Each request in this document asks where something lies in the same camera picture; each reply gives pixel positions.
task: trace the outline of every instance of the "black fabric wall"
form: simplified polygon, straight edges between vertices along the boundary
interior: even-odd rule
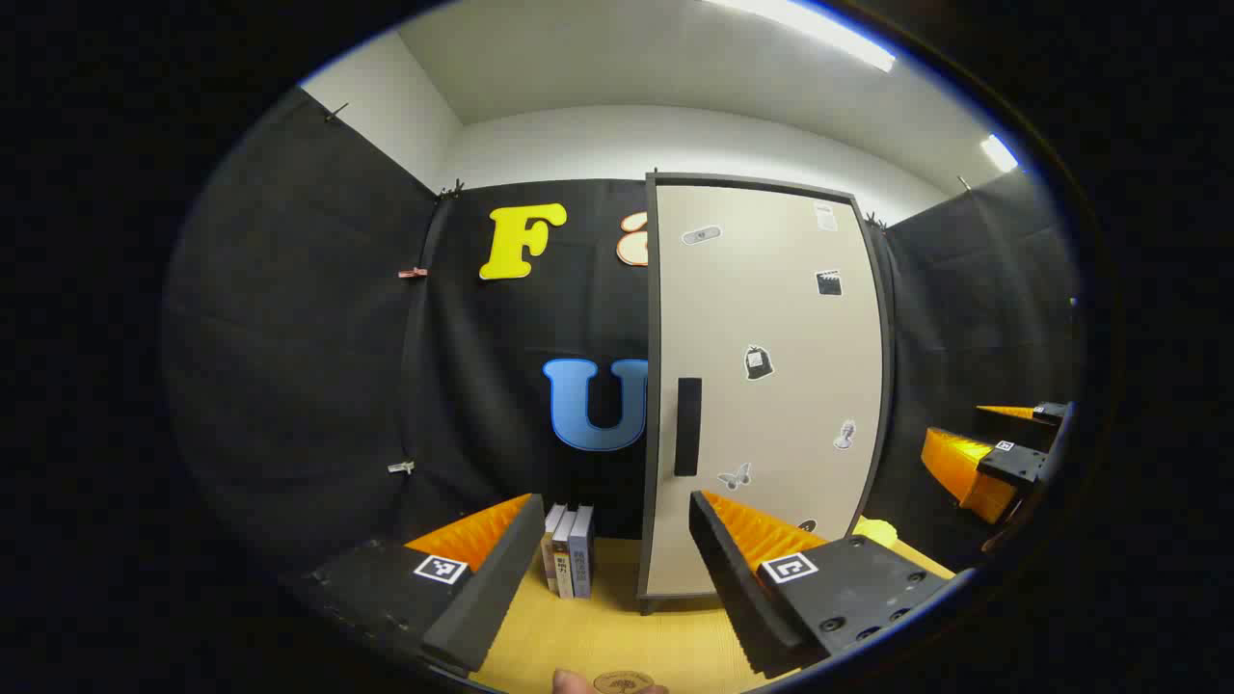
[[[497,207],[560,203],[531,274],[482,280]],[[569,180],[464,189],[433,220],[415,284],[404,378],[408,447],[416,459],[400,532],[415,536],[527,491],[545,504],[591,503],[597,532],[640,535],[645,437],[586,452],[553,431],[544,363],[590,359],[592,425],[621,419],[616,359],[647,359],[647,268],[617,257],[621,220],[647,209],[640,180]]]
[[[436,198],[301,90],[221,163],[169,268],[184,459],[275,571],[389,527],[411,288]]]
[[[921,462],[926,430],[972,430],[976,405],[1079,398],[1070,299],[1079,278],[1044,186],[1019,170],[887,228],[896,388],[865,515],[959,571],[991,526]]]

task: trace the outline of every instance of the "fluorescent light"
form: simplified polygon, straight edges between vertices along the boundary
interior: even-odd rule
[[[1019,165],[1016,157],[1012,157],[1007,147],[1003,146],[1002,141],[995,136],[990,136],[981,141],[981,148],[986,151],[986,157],[998,167],[998,170],[1007,173]]]
[[[742,10],[760,17],[779,22],[790,28],[814,37],[816,40],[839,48],[885,73],[891,72],[896,57],[887,53],[870,40],[850,31],[839,23],[819,15],[814,10],[798,5],[792,0],[706,0]]]

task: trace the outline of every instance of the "blue letter u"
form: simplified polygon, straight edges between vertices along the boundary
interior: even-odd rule
[[[553,431],[582,451],[616,451],[638,441],[647,422],[647,359],[618,359],[613,375],[621,379],[621,421],[597,429],[587,416],[587,382],[600,369],[587,359],[553,359],[544,364],[552,384]]]

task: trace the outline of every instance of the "ceiling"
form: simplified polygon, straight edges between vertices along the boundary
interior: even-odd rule
[[[998,175],[991,132],[897,54],[884,73],[701,0],[459,0],[399,28],[464,125],[545,109],[708,109],[821,135],[949,195]]]

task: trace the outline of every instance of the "door handle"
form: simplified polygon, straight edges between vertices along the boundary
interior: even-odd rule
[[[702,429],[702,379],[677,379],[677,454],[673,463],[676,477],[698,474],[698,433]]]

